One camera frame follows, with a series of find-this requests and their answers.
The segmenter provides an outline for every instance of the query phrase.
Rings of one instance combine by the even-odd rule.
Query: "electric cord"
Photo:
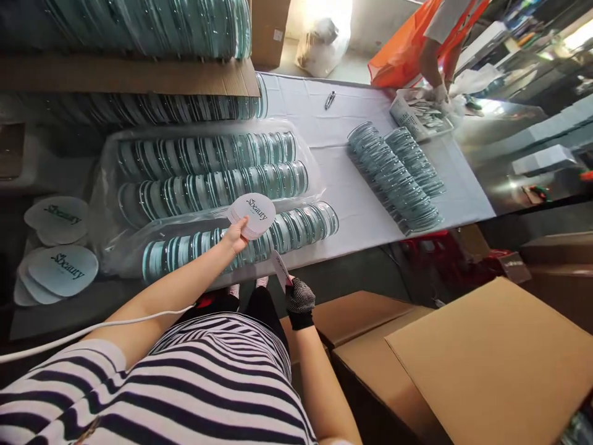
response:
[[[52,341],[45,345],[37,346],[31,349],[26,349],[24,351],[13,352],[12,354],[0,355],[0,363],[8,363],[13,362],[14,360],[20,360],[21,358],[30,357],[31,355],[39,354],[41,352],[45,352],[47,350],[53,349],[55,347],[61,346],[65,343],[68,343],[71,340],[75,340],[79,337],[82,337],[85,334],[93,332],[95,329],[104,328],[106,326],[121,326],[123,324],[134,324],[140,323],[141,321],[150,320],[152,318],[159,317],[161,315],[179,315],[189,311],[189,309],[193,308],[195,304],[188,306],[185,309],[181,309],[179,311],[163,311],[157,314],[148,315],[142,318],[135,318],[133,320],[121,320],[121,321],[105,321],[103,323],[94,324],[93,326],[89,326],[81,331],[73,333],[67,337]]]
[[[415,304],[414,299],[412,298],[412,294],[410,292],[410,289],[408,288],[408,285],[406,283],[406,279],[404,277],[404,273],[402,270],[402,266],[397,262],[397,260],[395,259],[395,252],[393,250],[393,244],[387,244],[387,246],[389,246],[389,250],[391,251],[391,254],[386,251],[383,246],[379,246],[379,248],[383,251],[384,254],[386,254],[390,260],[392,260],[395,265],[397,266],[398,272],[400,273],[400,277],[402,278],[402,284],[404,286],[404,289],[406,289],[406,293],[408,294],[408,298],[410,299],[410,303]],[[432,297],[431,300],[437,305],[437,300],[438,298],[438,293],[437,293],[437,288],[436,286],[432,283],[431,280],[427,281],[428,284],[430,284],[431,288],[432,288]]]

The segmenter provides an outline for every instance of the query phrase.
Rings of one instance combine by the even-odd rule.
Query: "red stool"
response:
[[[432,244],[431,249],[425,248],[427,243]],[[492,250],[479,263],[468,263],[457,241],[446,230],[400,241],[400,244],[412,268],[433,266],[443,282],[456,286],[481,286],[497,276],[504,276],[497,259],[512,253],[509,250]]]

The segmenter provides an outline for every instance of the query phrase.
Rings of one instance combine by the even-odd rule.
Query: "sbeauty logo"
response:
[[[256,205],[255,203],[255,199],[250,199],[247,201],[247,203],[249,204],[249,206],[253,209],[253,211],[259,215],[259,220],[263,221],[264,219],[267,219],[266,214],[259,209],[259,207]]]
[[[72,279],[77,280],[78,278],[84,277],[85,273],[81,272],[79,269],[71,265],[68,261],[66,261],[66,255],[63,253],[58,253],[56,256],[50,257],[54,260],[62,269],[72,274]]]
[[[65,212],[64,210],[60,210],[60,208],[57,205],[50,205],[49,207],[44,209],[46,212],[49,212],[53,215],[56,215],[58,218],[62,218],[65,219],[66,221],[70,221],[70,225],[74,226],[75,224],[78,224],[80,221],[82,221],[82,219],[80,219],[78,216],[74,216],[71,215],[68,212]]]

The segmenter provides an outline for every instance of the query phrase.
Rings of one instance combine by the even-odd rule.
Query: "plastic basket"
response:
[[[448,120],[446,117],[444,118],[445,124],[447,126],[445,130],[437,132],[435,134],[430,134],[427,131],[426,127],[416,117],[414,111],[406,101],[406,98],[409,97],[411,92],[418,90],[418,88],[402,88],[400,90],[397,90],[395,99],[393,100],[391,108],[389,109],[389,113],[391,113],[391,115],[395,119],[395,122],[397,122],[397,124],[402,127],[406,127],[417,142],[431,137],[438,137],[445,133],[453,131],[454,126],[451,123],[451,121]]]

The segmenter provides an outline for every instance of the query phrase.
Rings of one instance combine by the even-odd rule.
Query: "striped shirt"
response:
[[[290,379],[278,337],[238,313],[174,326],[130,370],[85,340],[0,393],[0,443],[316,443]]]

